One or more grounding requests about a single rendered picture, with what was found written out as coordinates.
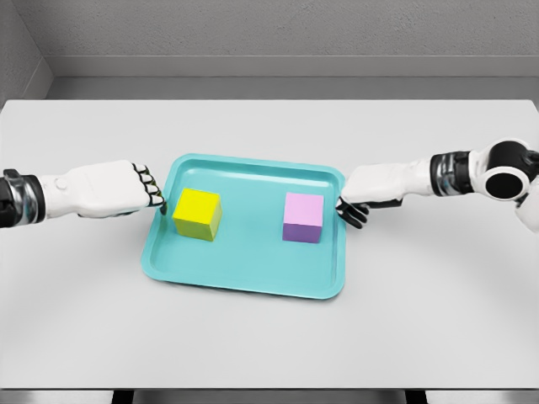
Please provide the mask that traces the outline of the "yellow cube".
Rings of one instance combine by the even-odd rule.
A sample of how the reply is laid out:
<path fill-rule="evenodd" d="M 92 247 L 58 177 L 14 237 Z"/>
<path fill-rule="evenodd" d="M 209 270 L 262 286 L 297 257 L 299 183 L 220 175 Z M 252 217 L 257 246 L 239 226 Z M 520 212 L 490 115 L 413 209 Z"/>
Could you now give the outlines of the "yellow cube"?
<path fill-rule="evenodd" d="M 222 218 L 219 194 L 183 189 L 172 214 L 180 236 L 213 242 Z"/>

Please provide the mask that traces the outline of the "pink cube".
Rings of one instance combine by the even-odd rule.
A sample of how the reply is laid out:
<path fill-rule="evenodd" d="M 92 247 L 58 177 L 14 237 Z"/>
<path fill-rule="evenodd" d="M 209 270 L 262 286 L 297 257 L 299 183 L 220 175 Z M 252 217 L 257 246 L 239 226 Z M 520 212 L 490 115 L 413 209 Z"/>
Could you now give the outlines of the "pink cube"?
<path fill-rule="evenodd" d="M 319 243 L 323 228 L 323 205 L 322 195 L 287 193 L 282 240 Z"/>

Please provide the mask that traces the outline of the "teal plastic tray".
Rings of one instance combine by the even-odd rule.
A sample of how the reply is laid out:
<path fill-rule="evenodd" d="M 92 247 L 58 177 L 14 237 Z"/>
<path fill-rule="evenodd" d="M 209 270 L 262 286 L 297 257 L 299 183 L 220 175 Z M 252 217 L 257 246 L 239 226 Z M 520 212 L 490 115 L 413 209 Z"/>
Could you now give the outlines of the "teal plastic tray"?
<path fill-rule="evenodd" d="M 309 299 L 344 286 L 346 225 L 335 210 L 344 187 L 337 169 L 305 163 L 187 154 L 168 173 L 168 213 L 154 216 L 141 256 L 155 280 Z M 180 236 L 174 205 L 184 189 L 219 194 L 223 217 L 212 242 Z M 286 193 L 324 198 L 318 243 L 282 238 Z"/>

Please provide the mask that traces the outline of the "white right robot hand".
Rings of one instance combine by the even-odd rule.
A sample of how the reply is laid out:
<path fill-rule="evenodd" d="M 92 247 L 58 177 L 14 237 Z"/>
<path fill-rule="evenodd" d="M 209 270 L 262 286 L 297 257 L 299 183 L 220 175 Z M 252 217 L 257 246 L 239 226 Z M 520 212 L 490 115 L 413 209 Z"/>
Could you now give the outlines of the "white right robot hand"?
<path fill-rule="evenodd" d="M 346 180 L 335 206 L 347 224 L 361 229 L 372 209 L 400 207 L 403 203 L 402 163 L 359 166 Z"/>

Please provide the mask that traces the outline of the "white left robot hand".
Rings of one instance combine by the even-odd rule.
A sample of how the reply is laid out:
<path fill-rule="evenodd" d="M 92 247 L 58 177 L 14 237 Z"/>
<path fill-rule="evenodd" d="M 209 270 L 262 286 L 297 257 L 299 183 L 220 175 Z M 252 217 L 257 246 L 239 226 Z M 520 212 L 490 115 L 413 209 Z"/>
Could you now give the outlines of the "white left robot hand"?
<path fill-rule="evenodd" d="M 156 179 L 144 164 L 127 160 L 78 167 L 71 172 L 75 212 L 85 218 L 129 215 L 145 208 L 167 209 Z"/>

